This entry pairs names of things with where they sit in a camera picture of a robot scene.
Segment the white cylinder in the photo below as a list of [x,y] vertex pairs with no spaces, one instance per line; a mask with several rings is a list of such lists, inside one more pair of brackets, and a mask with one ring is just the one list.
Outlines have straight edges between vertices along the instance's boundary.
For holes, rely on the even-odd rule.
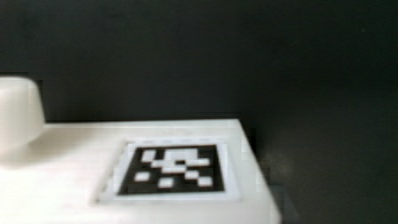
[[0,153],[22,146],[40,135],[44,114],[35,83],[0,77]]

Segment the white platform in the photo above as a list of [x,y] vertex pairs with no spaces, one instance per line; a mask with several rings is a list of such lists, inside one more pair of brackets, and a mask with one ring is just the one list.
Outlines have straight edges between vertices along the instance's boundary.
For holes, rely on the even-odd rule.
[[[127,143],[220,137],[237,199],[124,200],[99,195]],[[47,124],[0,160],[0,223],[276,224],[278,212],[237,120]]]

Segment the black background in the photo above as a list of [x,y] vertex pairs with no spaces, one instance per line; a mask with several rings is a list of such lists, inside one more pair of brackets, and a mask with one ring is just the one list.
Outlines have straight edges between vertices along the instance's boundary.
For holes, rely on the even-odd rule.
[[398,223],[395,66],[392,0],[0,1],[47,121],[237,117],[308,224]]

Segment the white square pattern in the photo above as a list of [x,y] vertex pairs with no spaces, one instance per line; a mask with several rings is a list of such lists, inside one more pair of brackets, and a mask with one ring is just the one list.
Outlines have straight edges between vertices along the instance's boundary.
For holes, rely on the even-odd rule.
[[127,143],[99,200],[236,200],[227,161],[220,138]]

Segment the black square marker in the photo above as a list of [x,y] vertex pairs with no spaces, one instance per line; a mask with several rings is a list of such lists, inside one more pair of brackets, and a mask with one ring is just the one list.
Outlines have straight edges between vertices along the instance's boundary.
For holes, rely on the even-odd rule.
[[223,191],[216,145],[138,147],[117,195]]

